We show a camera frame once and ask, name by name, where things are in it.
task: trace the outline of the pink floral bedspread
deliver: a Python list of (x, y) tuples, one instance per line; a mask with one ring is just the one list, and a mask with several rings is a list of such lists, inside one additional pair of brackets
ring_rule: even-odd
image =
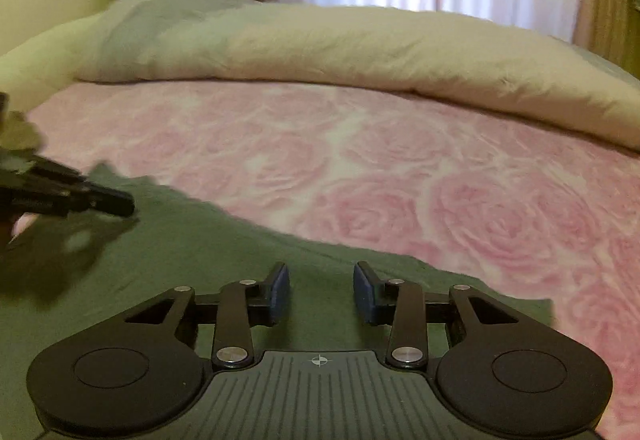
[(108, 160), (273, 229), (411, 254), (523, 298), (600, 354), (599, 430), (640, 440), (640, 161), (427, 99), (304, 84), (76, 84), (30, 116), (50, 157)]

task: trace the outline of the green blanket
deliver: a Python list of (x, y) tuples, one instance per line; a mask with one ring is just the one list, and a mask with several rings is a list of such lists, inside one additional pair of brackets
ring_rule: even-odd
[[(276, 328), (254, 328), (256, 347), (311, 351), (367, 348), (382, 340), (384, 330), (357, 319), (351, 289), (357, 260), (369, 261), (380, 277), (411, 279), (430, 292), (445, 293), (463, 282), (497, 295), (476, 279), (407, 256), (307, 242), (263, 229), (149, 178), (120, 178), (104, 165), (91, 178), (131, 192), (137, 218), (95, 213), (40, 218), (1, 259), (4, 440), (31, 440), (41, 431), (25, 388), (27, 368), (39, 351), (173, 286), (217, 292), (228, 282), (262, 279), (275, 261), (284, 261), (292, 285), (289, 317)], [(498, 298), (551, 322), (548, 300)], [(206, 355), (210, 342), (200, 342), (197, 350)]]

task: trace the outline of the pillow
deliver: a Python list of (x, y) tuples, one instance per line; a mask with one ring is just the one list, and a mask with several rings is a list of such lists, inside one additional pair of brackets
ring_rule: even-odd
[(0, 92), (27, 112), (74, 82), (90, 28), (102, 13), (55, 26), (0, 56)]

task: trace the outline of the blurry object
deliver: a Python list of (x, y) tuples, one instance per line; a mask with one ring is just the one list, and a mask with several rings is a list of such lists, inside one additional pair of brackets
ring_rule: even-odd
[(50, 216), (95, 210), (127, 218), (135, 204), (128, 193), (93, 184), (75, 169), (28, 152), (0, 149), (0, 210)]
[(8, 112), (9, 96), (0, 92), (0, 148), (38, 151), (43, 137), (20, 112)]

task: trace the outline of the round black disc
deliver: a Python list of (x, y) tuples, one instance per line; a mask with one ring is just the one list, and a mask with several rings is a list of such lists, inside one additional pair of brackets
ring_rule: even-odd
[(486, 325), (454, 346), (436, 371), (444, 398), (498, 435), (568, 436), (594, 425), (612, 390), (605, 363), (555, 331), (537, 331)]
[(41, 421), (87, 436), (148, 430), (178, 415), (204, 380), (188, 346), (154, 333), (69, 340), (39, 354), (27, 388)]

